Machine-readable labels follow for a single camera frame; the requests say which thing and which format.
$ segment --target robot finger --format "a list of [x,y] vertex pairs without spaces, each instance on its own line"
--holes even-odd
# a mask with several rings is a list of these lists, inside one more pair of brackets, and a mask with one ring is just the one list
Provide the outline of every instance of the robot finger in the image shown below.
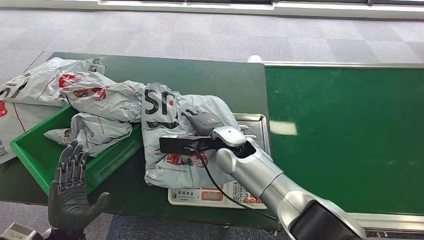
[[185,112],[182,112],[181,113],[181,115],[183,115],[184,117],[186,117],[186,118],[188,118],[188,119],[190,119],[192,116],[189,116],[187,113],[185,113]]
[[194,112],[193,110],[191,110],[191,109],[186,109],[185,110],[187,113],[190,113],[191,115],[193,115],[193,116],[196,116],[198,113],[197,112]]
[[78,140],[74,139],[74,140],[70,143],[70,145],[71,145],[73,148],[75,148],[75,147],[78,145]]
[[241,131],[247,130],[249,127],[247,125],[238,125]]
[[73,152],[74,152],[74,147],[72,145],[68,145],[60,154],[59,165],[67,164]]
[[256,137],[256,135],[244,135],[246,138],[251,138],[251,139],[253,139],[253,140],[256,140],[257,139],[257,137]]
[[75,149],[73,150],[72,156],[78,157],[80,156],[80,154],[83,151],[83,145],[82,144],[78,144]]

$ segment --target scale platform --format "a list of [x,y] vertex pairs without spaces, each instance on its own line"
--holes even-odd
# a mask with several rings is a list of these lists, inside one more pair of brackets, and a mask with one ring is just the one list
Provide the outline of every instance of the scale platform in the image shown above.
[[[262,150],[270,155],[270,140],[268,138],[268,126],[265,116],[261,114],[234,113],[234,117],[239,125],[248,126],[248,129],[244,131],[244,134],[256,136],[256,143]],[[253,209],[267,209],[260,199],[254,198],[237,181],[220,184],[219,187],[228,196],[232,197],[233,200],[239,203],[246,204]],[[228,200],[214,186],[168,189],[168,201],[172,205],[242,209],[241,206]]]

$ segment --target red logo print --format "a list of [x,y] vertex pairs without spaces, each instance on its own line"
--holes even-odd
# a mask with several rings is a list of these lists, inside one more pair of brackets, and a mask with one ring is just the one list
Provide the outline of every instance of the red logo print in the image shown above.
[[83,77],[81,75],[78,74],[73,74],[73,73],[69,73],[69,72],[64,72],[60,77],[59,77],[59,88],[63,88],[66,86],[70,86],[76,82],[79,82]]
[[82,89],[82,90],[75,90],[73,91],[73,95],[77,98],[84,98],[84,97],[90,97],[92,96],[94,100],[96,101],[102,101],[106,98],[106,89],[108,89],[109,86],[105,86],[103,88],[101,87],[93,87],[88,89]]
[[[201,152],[200,155],[204,159],[204,162],[208,164],[205,152]],[[198,168],[203,168],[203,163],[196,153],[192,155],[182,155],[179,153],[171,153],[166,155],[166,162],[172,165],[190,165]]]
[[0,101],[0,117],[3,117],[6,114],[8,114],[8,110],[6,109],[6,103],[5,101]]

